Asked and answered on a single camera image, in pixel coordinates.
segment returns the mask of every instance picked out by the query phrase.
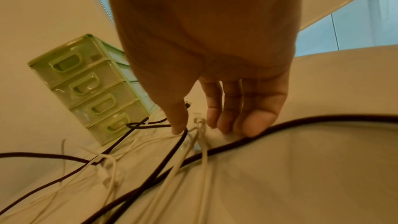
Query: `hand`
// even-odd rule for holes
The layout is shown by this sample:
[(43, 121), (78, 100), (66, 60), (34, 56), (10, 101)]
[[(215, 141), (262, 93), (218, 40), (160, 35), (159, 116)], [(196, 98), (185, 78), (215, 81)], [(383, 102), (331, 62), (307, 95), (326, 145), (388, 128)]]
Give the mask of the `hand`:
[(187, 125), (184, 97), (197, 80), (210, 127), (256, 136), (276, 120), (288, 92), (301, 0), (110, 3), (133, 72), (174, 134)]

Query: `white table surface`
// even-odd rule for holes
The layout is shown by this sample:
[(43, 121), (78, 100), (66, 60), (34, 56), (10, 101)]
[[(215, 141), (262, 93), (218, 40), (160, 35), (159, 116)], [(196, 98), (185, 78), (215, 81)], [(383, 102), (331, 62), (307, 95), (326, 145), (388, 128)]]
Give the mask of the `white table surface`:
[[(397, 81), (398, 46), (295, 58), (289, 98), (277, 123), (322, 114), (398, 114)], [(192, 102), (191, 114), (206, 113), (198, 84), (187, 100)], [(169, 129), (155, 134), (169, 134)], [(204, 223), (396, 223), (397, 134), (398, 126), (387, 124), (319, 124), (212, 157)], [(148, 145), (122, 159), (124, 182), (118, 195), (139, 186), (176, 140)], [(208, 140), (218, 146), (231, 138), (209, 130)], [(173, 180), (155, 212), (155, 223), (192, 222), (199, 171), (200, 166), (190, 166)], [(42, 178), (32, 188), (58, 176)], [(143, 195), (118, 223), (135, 223), (156, 192)], [(97, 209), (104, 193), (93, 176), (63, 191), (40, 223), (80, 223)], [(29, 223), (43, 206), (3, 223)]]

